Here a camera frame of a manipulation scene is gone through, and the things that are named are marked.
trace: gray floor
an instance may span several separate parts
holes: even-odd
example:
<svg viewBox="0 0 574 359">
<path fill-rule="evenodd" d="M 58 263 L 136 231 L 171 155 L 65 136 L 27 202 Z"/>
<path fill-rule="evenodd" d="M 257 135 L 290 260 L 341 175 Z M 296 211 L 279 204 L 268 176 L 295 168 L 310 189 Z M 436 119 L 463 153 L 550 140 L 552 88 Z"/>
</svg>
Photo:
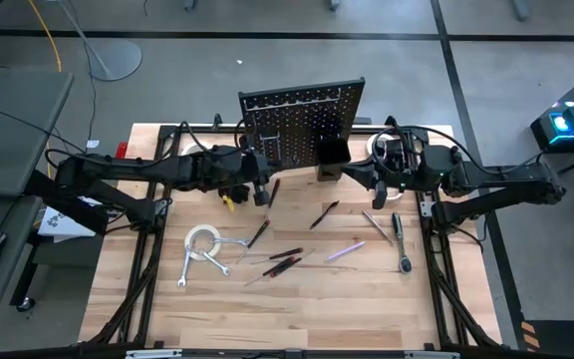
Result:
<svg viewBox="0 0 574 359">
<path fill-rule="evenodd" d="M 430 0 L 344 0 L 337 13 L 323 1 L 199 0 L 193 13 L 178 0 L 73 0 L 87 30 L 325 32 L 435 34 Z M 515 20 L 508 0 L 440 0 L 452 34 L 574 35 L 574 1 L 531 0 L 533 17 Z M 37 1 L 51 29 L 69 30 L 58 6 Z M 25 1 L 6 1 L 0 28 L 39 29 Z M 58 127 L 85 142 L 92 89 L 83 46 L 58 38 L 75 85 Z M 107 40 L 95 40 L 103 43 Z M 130 77 L 95 82 L 99 153 L 113 154 L 132 123 L 209 122 L 220 113 L 238 121 L 238 91 L 365 77 L 359 116 L 381 123 L 452 125 L 459 116 L 438 41 L 391 40 L 135 40 L 143 63 Z M 536 153 L 527 126 L 574 86 L 574 43 L 452 42 L 452 50 L 485 164 L 514 164 Z M 45 38 L 0 37 L 0 65 L 55 71 Z M 527 319 L 574 319 L 574 174 L 556 206 L 523 204 L 498 212 Z M 503 340 L 514 345 L 492 248 L 484 252 Z M 32 315 L 2 305 L 0 350 L 64 345 L 77 340 L 92 270 L 51 269 L 34 286 Z"/>
</svg>

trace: screwdriver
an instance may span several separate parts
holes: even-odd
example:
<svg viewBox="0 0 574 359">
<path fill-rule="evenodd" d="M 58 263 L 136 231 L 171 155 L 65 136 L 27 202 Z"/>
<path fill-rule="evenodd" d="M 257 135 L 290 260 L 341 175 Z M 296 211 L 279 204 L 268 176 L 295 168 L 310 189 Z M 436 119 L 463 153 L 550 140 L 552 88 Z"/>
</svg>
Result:
<svg viewBox="0 0 574 359">
<path fill-rule="evenodd" d="M 240 259 L 242 259 L 245 256 L 245 254 L 247 254 L 247 251 L 249 250 L 249 248 L 251 248 L 251 246 L 254 245 L 254 242 L 256 242 L 256 240 L 258 240 L 258 238 L 263 234 L 265 229 L 267 229 L 268 225 L 269 225 L 269 219 L 267 219 L 263 222 L 263 225 L 260 226 L 260 228 L 256 232 L 256 235 L 254 235 L 254 237 L 251 238 L 249 243 L 247 243 L 247 248 L 245 248 L 245 251 L 243 251 L 243 253 L 240 254 L 238 259 L 236 260 L 236 264 L 238 264 L 240 262 Z"/>
<path fill-rule="evenodd" d="M 271 272 L 271 274 L 269 274 L 270 278 L 275 278 L 276 276 L 278 276 L 278 274 L 284 272 L 285 270 L 293 267 L 294 265 L 296 265 L 296 263 L 298 263 L 299 261 L 303 260 L 303 258 L 297 258 L 296 260 L 292 260 L 289 263 L 283 265 L 282 267 L 274 270 L 273 272 Z"/>
<path fill-rule="evenodd" d="M 280 186 L 280 179 L 277 179 L 274 183 L 274 189 L 271 191 L 271 196 L 269 197 L 269 204 L 267 204 L 267 212 L 265 212 L 265 220 L 269 220 L 269 211 L 271 210 L 271 205 L 274 204 L 274 199 L 276 198 L 276 193 L 278 193 L 278 187 Z"/>
<path fill-rule="evenodd" d="M 255 261 L 252 264 L 258 264 L 258 263 L 262 263 L 268 260 L 272 260 L 272 259 L 276 259 L 276 258 L 280 258 L 280 257 L 284 257 L 287 255 L 292 255 L 292 254 L 298 254 L 298 253 L 302 253 L 303 252 L 303 247 L 300 248 L 295 248 L 295 249 L 291 249 L 291 250 L 287 250 L 286 252 L 282 252 L 280 254 L 274 254 L 272 256 L 270 256 L 269 258 L 265 258 L 259 261 Z"/>
<path fill-rule="evenodd" d="M 263 275 L 259 276 L 258 278 L 254 279 L 250 282 L 245 283 L 245 286 L 258 281 L 258 280 L 262 279 L 263 277 L 267 276 L 267 274 L 271 274 L 274 271 L 281 269 L 283 266 L 288 265 L 289 263 L 295 262 L 295 261 L 296 261 L 296 259 L 293 256 L 290 256 L 289 258 L 287 258 L 287 259 L 281 261 L 280 263 L 274 265 L 273 267 L 271 267 L 271 269 L 264 271 Z"/>
</svg>

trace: wooden tabletop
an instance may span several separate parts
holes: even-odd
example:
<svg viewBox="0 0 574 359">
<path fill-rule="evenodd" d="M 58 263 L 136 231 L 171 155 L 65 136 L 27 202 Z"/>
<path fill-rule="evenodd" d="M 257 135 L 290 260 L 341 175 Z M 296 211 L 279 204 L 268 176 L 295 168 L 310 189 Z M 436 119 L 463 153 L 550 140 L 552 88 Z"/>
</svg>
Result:
<svg viewBox="0 0 574 359">
<path fill-rule="evenodd" d="M 152 158 L 159 126 L 133 126 L 129 158 Z M 452 133 L 450 126 L 434 128 Z M 231 135 L 199 138 L 212 145 L 233 144 Z M 367 156 L 367 138 L 350 137 L 352 161 Z M 449 145 L 434 135 L 430 142 Z M 188 144 L 191 138 L 183 135 L 181 148 Z M 188 232 L 198 224 L 210 224 L 221 236 L 250 237 L 263 222 L 265 207 L 254 206 L 250 198 L 232 213 L 215 191 L 172 192 L 174 203 L 165 230 L 147 341 L 164 340 L 165 347 L 212 349 L 422 349 L 428 342 L 437 346 L 413 192 L 407 191 L 400 200 L 374 210 L 373 193 L 346 176 L 337 182 L 317 182 L 315 169 L 287 171 L 272 177 L 268 190 L 276 178 L 282 180 L 265 233 L 240 264 L 235 264 L 243 249 L 238 244 L 223 244 L 216 255 L 231 267 L 231 275 L 224 276 L 209 262 L 191 260 L 184 288 L 177 287 L 176 282 Z M 119 183 L 120 190 L 134 197 L 144 197 L 146 188 L 145 182 Z M 340 204 L 309 230 L 335 200 Z M 414 266 L 411 274 L 399 272 L 398 247 L 384 240 L 363 217 L 363 210 L 390 233 L 391 213 L 401 215 L 405 249 Z M 471 222 L 462 227 L 474 232 Z M 463 303 L 486 333 L 501 342 L 478 245 L 462 234 L 452 234 L 449 240 Z M 80 340 L 97 334 L 123 301 L 136 241 L 137 235 L 128 230 L 106 236 Z M 325 263 L 327 256 L 360 241 L 366 242 L 361 249 Z M 316 251 L 276 278 L 244 286 L 273 265 L 252 265 L 252 261 L 299 246 L 305 252 Z M 455 338 L 448 305 L 445 313 L 451 338 Z M 136 332 L 139 314 L 138 304 L 131 335 Z"/>
</svg>

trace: metal bracket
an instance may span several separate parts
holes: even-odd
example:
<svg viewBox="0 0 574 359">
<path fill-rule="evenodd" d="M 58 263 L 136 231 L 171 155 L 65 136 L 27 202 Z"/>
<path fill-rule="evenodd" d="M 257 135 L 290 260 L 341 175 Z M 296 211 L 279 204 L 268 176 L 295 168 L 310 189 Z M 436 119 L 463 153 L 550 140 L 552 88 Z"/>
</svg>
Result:
<svg viewBox="0 0 574 359">
<path fill-rule="evenodd" d="M 220 117 L 220 114 L 214 115 L 214 121 L 211 124 L 211 130 L 217 133 L 220 130 L 220 125 L 222 124 L 223 119 Z"/>
<path fill-rule="evenodd" d="M 459 353 L 406 351 L 405 358 L 409 359 L 459 359 Z"/>
<path fill-rule="evenodd" d="M 432 200 L 425 200 L 420 202 L 420 211 L 424 218 L 431 218 L 431 207 L 435 204 Z"/>
<path fill-rule="evenodd" d="M 126 359 L 180 358 L 183 356 L 182 351 L 182 349 L 131 350 L 126 352 Z"/>
</svg>

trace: pegboard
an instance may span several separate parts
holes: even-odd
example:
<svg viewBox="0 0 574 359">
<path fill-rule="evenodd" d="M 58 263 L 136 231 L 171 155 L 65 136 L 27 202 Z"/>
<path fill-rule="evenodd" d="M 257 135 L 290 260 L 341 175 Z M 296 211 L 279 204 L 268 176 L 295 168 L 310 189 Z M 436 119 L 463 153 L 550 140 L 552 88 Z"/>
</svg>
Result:
<svg viewBox="0 0 574 359">
<path fill-rule="evenodd" d="M 250 146 L 284 170 L 317 166 L 321 142 L 349 139 L 365 79 L 238 93 Z"/>
</svg>

